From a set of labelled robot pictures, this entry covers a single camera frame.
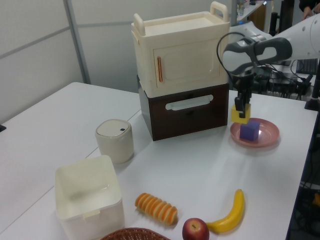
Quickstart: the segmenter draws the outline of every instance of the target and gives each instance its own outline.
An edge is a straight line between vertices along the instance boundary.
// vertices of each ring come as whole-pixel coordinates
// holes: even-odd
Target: cream toy cabinet
[[[138,77],[147,97],[226,84],[217,45],[229,28],[227,7],[215,1],[210,12],[146,21],[136,13],[131,32]],[[227,37],[221,41],[219,56],[227,43]]]

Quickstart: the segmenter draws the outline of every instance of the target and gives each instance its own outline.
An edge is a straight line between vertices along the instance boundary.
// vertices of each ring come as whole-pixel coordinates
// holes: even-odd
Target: person
[[[302,20],[305,20],[307,17],[312,17],[314,14],[320,13],[320,0],[300,0],[299,8],[303,12]]]

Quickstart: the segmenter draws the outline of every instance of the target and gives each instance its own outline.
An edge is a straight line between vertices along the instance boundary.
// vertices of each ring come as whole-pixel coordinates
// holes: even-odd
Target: brown drawer
[[[137,79],[142,115],[154,141],[227,125],[229,84],[148,98]],[[180,101],[193,102],[204,96],[213,99],[203,105],[170,109]]]

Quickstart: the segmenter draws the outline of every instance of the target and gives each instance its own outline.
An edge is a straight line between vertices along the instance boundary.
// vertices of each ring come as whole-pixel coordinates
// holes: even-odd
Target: yellow block
[[[234,104],[231,108],[231,121],[240,124],[247,124],[250,118],[251,104],[245,104],[245,118],[239,117],[239,112],[236,110],[236,105]]]
[[[318,193],[314,194],[314,199],[312,201],[312,204],[318,205],[320,207],[320,194]]]

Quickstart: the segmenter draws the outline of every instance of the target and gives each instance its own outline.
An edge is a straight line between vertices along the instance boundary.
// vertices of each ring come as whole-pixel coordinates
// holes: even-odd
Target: purple cube
[[[259,137],[260,122],[249,120],[240,126],[240,139],[255,141]]]

